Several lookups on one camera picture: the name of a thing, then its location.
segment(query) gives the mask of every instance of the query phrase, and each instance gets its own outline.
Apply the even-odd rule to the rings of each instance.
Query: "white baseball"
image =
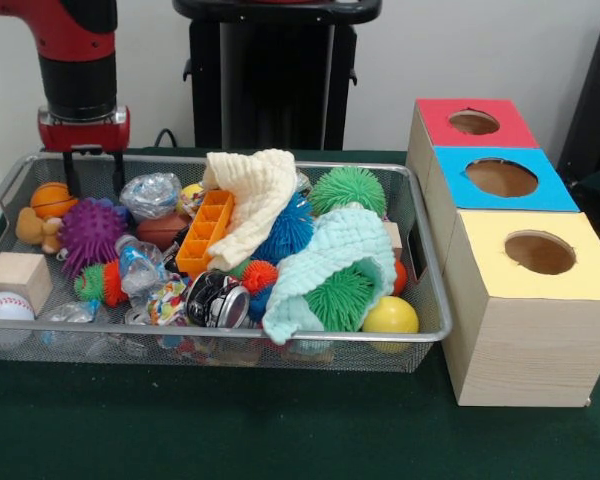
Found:
[[[0,320],[35,320],[33,309],[27,300],[10,292],[0,292]],[[30,330],[0,329],[0,350],[9,351],[22,345],[31,335]]]

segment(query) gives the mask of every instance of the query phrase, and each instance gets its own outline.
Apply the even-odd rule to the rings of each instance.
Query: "black cable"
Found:
[[[176,137],[173,134],[173,132],[171,130],[169,130],[168,128],[163,128],[162,130],[160,130],[160,133],[158,134],[153,146],[159,147],[160,142],[162,142],[162,137],[164,137],[165,134],[169,137],[169,139],[171,139],[171,146],[173,148],[178,148],[178,141],[176,140]]]

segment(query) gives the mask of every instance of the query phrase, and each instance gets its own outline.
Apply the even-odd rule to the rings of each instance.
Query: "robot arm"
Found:
[[[130,123],[116,103],[116,0],[0,0],[0,15],[21,18],[33,33],[48,101],[40,136],[47,150],[63,153],[72,193],[80,193],[72,153],[99,150],[116,159],[119,193]]]

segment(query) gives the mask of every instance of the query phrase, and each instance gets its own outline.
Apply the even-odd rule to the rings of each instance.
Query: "light blue towel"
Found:
[[[297,331],[323,331],[304,295],[354,263],[374,284],[373,298],[360,319],[360,328],[380,297],[393,291],[396,270],[391,239],[382,220],[369,210],[342,208],[319,217],[309,245],[278,264],[278,281],[262,320],[271,340],[283,345]]]

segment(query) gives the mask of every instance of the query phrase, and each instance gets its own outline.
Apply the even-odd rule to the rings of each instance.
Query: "teddy bear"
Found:
[[[58,253],[62,248],[56,234],[62,226],[62,219],[36,215],[33,208],[25,207],[18,214],[16,237],[29,245],[40,245],[44,253]]]

